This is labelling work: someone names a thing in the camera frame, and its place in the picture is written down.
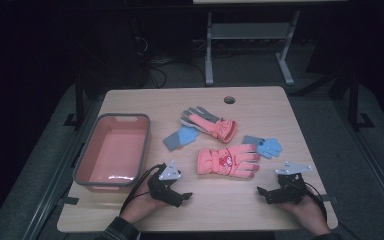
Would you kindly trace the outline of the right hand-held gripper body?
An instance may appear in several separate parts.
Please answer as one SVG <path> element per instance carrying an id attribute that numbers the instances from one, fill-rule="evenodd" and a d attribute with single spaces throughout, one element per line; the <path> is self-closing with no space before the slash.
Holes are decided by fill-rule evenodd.
<path id="1" fill-rule="evenodd" d="M 307 191 L 302 174 L 312 170 L 310 165 L 286 161 L 283 167 L 275 170 L 280 188 L 269 191 L 268 197 L 276 199 L 274 204 L 300 203 Z"/>

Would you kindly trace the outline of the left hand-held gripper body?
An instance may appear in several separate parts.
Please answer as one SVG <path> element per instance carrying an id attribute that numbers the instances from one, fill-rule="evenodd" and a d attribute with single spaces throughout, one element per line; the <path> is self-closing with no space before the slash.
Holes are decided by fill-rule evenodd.
<path id="1" fill-rule="evenodd" d="M 163 163 L 148 181 L 149 193 L 160 201 L 181 201 L 182 195 L 171 189 L 171 185 L 181 178 L 181 172 L 173 161 Z"/>

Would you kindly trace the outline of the blue knit glove grey cuff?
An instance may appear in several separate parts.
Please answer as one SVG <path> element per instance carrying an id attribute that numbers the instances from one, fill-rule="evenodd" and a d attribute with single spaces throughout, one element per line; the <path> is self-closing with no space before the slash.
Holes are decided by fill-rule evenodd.
<path id="1" fill-rule="evenodd" d="M 197 129 L 183 126 L 166 137 L 163 143 L 169 151 L 174 151 L 194 142 L 198 135 Z"/>
<path id="2" fill-rule="evenodd" d="M 242 143 L 255 145 L 256 152 L 267 159 L 278 157 L 283 151 L 281 144 L 276 138 L 259 138 L 246 135 Z"/>

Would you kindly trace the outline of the pink ski glove red print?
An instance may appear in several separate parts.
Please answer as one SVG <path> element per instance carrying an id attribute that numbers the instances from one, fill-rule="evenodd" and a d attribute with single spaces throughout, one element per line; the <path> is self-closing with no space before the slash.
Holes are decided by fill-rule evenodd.
<path id="1" fill-rule="evenodd" d="M 219 150 L 203 148 L 197 157 L 197 173 L 252 179 L 259 170 L 259 160 L 260 154 L 252 144 L 235 145 Z"/>

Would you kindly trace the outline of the pink plastic bin grey rim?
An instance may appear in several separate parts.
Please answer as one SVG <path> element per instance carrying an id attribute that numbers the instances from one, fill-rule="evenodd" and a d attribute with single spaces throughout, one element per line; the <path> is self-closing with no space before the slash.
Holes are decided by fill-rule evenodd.
<path id="1" fill-rule="evenodd" d="M 100 115 L 73 172 L 74 181 L 91 191 L 117 191 L 132 185 L 145 162 L 150 125 L 143 113 Z"/>

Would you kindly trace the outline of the person's left hand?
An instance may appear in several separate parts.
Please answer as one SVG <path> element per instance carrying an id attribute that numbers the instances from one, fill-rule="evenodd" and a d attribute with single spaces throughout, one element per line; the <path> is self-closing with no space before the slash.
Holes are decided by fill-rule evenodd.
<path id="1" fill-rule="evenodd" d="M 167 204 L 160 200 L 153 199 L 148 193 L 148 185 L 143 183 L 136 191 L 135 198 L 131 200 L 119 217 L 130 224 L 135 224 L 146 218 L 154 211 L 166 207 Z"/>

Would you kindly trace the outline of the pink ski glove grey palm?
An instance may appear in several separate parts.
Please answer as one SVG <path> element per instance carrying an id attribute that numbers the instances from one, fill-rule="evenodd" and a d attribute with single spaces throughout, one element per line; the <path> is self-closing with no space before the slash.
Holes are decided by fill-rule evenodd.
<path id="1" fill-rule="evenodd" d="M 184 110 L 180 122 L 184 126 L 193 127 L 223 143 L 229 143 L 237 131 L 237 124 L 234 120 L 215 116 L 200 106 Z"/>

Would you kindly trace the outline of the black metal stand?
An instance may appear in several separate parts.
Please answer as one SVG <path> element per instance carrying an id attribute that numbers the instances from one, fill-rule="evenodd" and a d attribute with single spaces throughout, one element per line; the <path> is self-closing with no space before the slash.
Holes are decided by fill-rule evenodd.
<path id="1" fill-rule="evenodd" d="M 83 88 L 81 75 L 78 75 L 75 84 L 75 112 L 69 114 L 64 122 L 65 126 L 73 126 L 79 129 L 84 120 Z"/>
<path id="2" fill-rule="evenodd" d="M 352 68 L 349 72 L 349 101 L 348 122 L 355 131 L 361 128 L 374 128 L 374 124 L 366 113 L 358 112 L 359 79 L 356 70 Z"/>

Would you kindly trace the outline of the white metal stand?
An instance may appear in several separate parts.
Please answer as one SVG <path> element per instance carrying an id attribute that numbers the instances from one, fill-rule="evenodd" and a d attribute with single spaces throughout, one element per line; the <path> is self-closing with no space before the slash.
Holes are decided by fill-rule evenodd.
<path id="1" fill-rule="evenodd" d="M 294 80 L 286 62 L 286 57 L 300 16 L 295 11 L 289 22 L 275 23 L 214 23 L 212 13 L 207 15 L 207 34 L 205 52 L 205 85 L 214 84 L 212 64 L 212 42 L 214 40 L 283 40 L 283 49 L 275 54 L 276 61 L 287 85 Z"/>

